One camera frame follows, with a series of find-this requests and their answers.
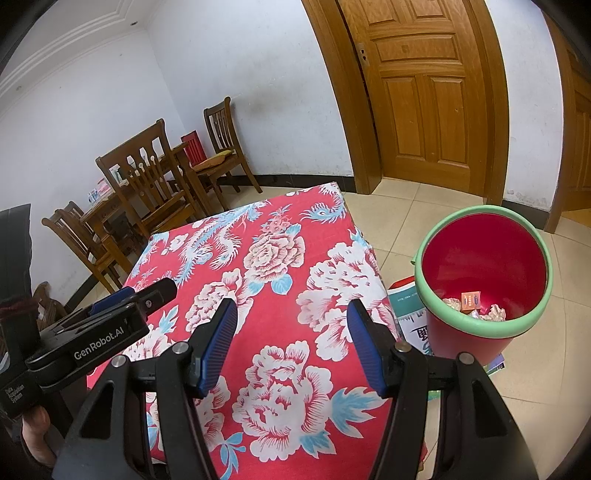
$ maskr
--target human hand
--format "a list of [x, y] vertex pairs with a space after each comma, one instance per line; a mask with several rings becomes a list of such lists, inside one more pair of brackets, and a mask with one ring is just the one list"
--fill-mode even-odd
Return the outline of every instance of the human hand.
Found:
[[33, 458], [48, 467], [56, 463], [56, 456], [45, 441], [45, 434], [51, 426], [47, 410], [42, 406], [31, 408], [22, 414], [22, 439]]

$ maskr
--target cushion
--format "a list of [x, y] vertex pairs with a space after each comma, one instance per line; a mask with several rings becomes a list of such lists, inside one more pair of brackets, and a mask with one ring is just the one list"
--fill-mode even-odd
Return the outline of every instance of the cushion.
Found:
[[220, 163], [222, 163], [226, 159], [226, 157], [230, 154], [232, 154], [232, 150], [223, 150], [220, 153], [218, 153], [217, 155], [214, 155], [213, 157], [209, 157], [207, 160], [203, 160], [201, 163], [198, 163], [197, 165], [195, 165], [193, 167], [193, 170], [194, 171], [202, 171], [202, 170], [205, 170], [206, 168], [215, 167], [216, 165], [219, 165]]

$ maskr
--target floral tablecloth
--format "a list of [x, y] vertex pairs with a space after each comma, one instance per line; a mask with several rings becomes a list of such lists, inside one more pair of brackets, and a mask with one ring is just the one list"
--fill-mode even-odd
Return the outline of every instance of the floral tablecloth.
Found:
[[[347, 305], [361, 299], [374, 322], [398, 333], [374, 251], [336, 183], [154, 235], [126, 285], [163, 277], [174, 279], [177, 298], [123, 352], [132, 360], [186, 340], [224, 297], [238, 305], [217, 386], [195, 401], [220, 478], [367, 478], [389, 401], [368, 387]], [[152, 456], [165, 461], [155, 394], [147, 402]]]

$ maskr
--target blue gripper pad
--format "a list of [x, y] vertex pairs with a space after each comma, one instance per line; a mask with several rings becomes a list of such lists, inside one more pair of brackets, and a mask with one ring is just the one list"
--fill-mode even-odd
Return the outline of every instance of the blue gripper pad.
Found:
[[131, 287], [123, 287], [121, 290], [116, 291], [115, 293], [109, 295], [107, 298], [97, 301], [93, 304], [92, 308], [90, 309], [89, 316], [96, 315], [97, 313], [103, 312], [106, 309], [121, 303], [128, 297], [135, 295], [135, 290]]
[[353, 339], [357, 356], [361, 361], [365, 378], [369, 386], [383, 398], [386, 394], [386, 382], [382, 367], [382, 356], [368, 331], [373, 321], [360, 300], [353, 300], [347, 307], [347, 326]]
[[217, 384], [217, 379], [238, 325], [236, 303], [230, 300], [227, 302], [227, 307], [223, 308], [225, 303], [226, 299], [222, 300], [213, 316], [212, 323], [218, 322], [218, 324], [201, 360], [201, 378], [197, 388], [203, 398]]

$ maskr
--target red box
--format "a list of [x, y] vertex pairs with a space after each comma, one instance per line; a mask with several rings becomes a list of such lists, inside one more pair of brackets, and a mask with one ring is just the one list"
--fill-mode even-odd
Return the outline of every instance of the red box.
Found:
[[480, 292], [468, 291], [462, 293], [460, 310], [464, 313], [480, 310]]

